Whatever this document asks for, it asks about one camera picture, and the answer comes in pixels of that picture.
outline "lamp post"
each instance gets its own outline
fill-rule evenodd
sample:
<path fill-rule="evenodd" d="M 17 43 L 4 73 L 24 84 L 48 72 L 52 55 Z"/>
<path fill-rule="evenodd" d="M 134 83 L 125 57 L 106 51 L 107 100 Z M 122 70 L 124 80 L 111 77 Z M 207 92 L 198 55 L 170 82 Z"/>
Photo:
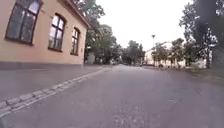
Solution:
<path fill-rule="evenodd" d="M 155 37 L 156 37 L 156 35 L 152 35 L 154 52 L 156 52 Z M 155 59 L 156 59 L 156 58 L 153 57 L 153 65 L 154 65 L 154 66 L 155 66 L 155 64 L 156 64 Z"/>

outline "road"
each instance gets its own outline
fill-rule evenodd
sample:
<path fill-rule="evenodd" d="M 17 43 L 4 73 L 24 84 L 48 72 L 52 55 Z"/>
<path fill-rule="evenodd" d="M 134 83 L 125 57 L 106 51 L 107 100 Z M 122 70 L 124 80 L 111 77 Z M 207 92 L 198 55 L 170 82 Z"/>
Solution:
<path fill-rule="evenodd" d="M 1 121 L 4 128 L 223 128 L 224 87 L 181 71 L 117 66 Z"/>

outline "overcast sky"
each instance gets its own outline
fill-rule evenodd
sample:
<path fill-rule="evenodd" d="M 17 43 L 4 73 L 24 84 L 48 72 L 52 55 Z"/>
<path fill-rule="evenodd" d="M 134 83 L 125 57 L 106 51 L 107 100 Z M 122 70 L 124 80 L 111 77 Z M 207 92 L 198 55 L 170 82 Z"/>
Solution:
<path fill-rule="evenodd" d="M 142 43 L 144 50 L 154 42 L 172 41 L 183 37 L 179 27 L 182 10 L 190 0 L 97 0 L 106 16 L 101 24 L 112 26 L 117 42 L 123 47 L 129 40 Z"/>

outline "distant building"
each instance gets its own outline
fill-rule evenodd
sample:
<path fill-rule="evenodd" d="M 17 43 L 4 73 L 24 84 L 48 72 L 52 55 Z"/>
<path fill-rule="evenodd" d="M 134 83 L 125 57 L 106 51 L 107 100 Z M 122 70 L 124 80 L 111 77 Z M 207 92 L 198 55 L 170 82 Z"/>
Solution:
<path fill-rule="evenodd" d="M 172 47 L 172 44 L 168 43 L 168 42 L 163 43 L 161 45 L 165 46 L 167 49 L 170 49 Z M 148 50 L 148 51 L 146 51 L 146 53 L 145 53 L 145 64 L 147 64 L 147 65 L 154 65 L 154 60 L 153 60 L 153 57 L 152 57 L 152 52 L 153 51 L 154 51 L 153 48 Z M 174 62 L 173 64 L 171 64 L 171 62 L 169 60 L 167 60 L 167 61 L 163 61 L 162 60 L 160 62 L 155 62 L 155 66 L 159 66 L 159 64 L 162 64 L 164 67 L 171 67 L 171 66 L 172 67 L 178 67 L 177 62 Z M 179 65 L 181 67 L 185 67 L 185 60 L 179 62 Z"/>
<path fill-rule="evenodd" d="M 73 0 L 5 0 L 0 10 L 0 63 L 83 63 L 89 24 Z"/>

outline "curb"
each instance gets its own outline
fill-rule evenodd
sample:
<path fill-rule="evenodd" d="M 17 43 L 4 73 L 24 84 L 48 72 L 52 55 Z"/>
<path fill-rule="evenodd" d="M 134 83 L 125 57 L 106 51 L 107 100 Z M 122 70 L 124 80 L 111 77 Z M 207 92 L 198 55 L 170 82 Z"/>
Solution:
<path fill-rule="evenodd" d="M 53 96 L 59 92 L 65 91 L 71 87 L 78 86 L 79 83 L 84 82 L 84 81 L 88 80 L 89 78 L 96 76 L 100 73 L 106 72 L 108 70 L 109 70 L 109 68 L 101 69 L 94 73 L 90 73 L 90 74 L 87 74 L 87 75 L 84 75 L 84 76 L 81 76 L 78 78 L 74 78 L 72 80 L 68 80 L 61 84 L 54 85 L 53 87 L 51 87 L 49 89 L 35 91 L 32 93 L 22 95 L 17 98 L 1 101 L 0 102 L 0 118 L 3 118 L 8 114 L 15 113 L 16 111 L 18 111 L 20 109 L 28 107 L 38 101 L 46 99 L 46 98 Z"/>

